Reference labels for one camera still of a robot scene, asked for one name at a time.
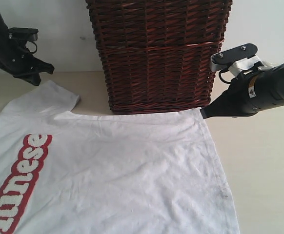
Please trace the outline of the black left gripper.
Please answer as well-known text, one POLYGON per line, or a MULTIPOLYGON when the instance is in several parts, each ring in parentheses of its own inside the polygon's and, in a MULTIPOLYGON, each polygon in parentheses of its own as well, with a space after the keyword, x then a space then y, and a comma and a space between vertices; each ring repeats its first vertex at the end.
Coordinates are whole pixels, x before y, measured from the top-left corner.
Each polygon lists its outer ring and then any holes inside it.
POLYGON ((15 78, 27 78, 27 82, 34 86, 41 83, 39 73, 54 73, 52 64, 20 51, 9 38, 9 33, 0 34, 0 69, 15 78))

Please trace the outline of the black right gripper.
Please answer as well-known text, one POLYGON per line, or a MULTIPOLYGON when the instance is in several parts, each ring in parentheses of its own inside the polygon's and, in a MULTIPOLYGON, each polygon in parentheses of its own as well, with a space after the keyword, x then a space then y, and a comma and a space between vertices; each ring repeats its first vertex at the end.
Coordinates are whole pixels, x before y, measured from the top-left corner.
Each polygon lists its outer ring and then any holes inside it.
POLYGON ((246 75, 232 79, 228 89, 212 103, 200 109, 203 119, 211 117, 251 117, 257 113, 249 103, 246 75))

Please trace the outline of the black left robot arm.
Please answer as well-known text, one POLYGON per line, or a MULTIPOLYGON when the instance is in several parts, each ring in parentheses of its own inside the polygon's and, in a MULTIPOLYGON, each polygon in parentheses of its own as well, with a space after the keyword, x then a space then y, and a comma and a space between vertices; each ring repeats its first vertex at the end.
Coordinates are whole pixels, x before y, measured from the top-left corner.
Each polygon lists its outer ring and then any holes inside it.
POLYGON ((34 86, 41 83, 40 73, 54 73, 54 66, 36 57, 38 29, 8 28, 0 14, 0 69, 34 86))

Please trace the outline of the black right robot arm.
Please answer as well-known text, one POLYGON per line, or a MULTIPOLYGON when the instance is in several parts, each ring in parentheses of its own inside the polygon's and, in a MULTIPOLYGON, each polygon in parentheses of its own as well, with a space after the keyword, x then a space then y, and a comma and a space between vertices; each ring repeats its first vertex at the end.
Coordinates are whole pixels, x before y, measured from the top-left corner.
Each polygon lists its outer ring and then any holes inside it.
POLYGON ((284 106, 284 63, 266 71, 253 67, 233 78, 227 90, 201 108, 210 117, 251 117, 260 111, 284 106))

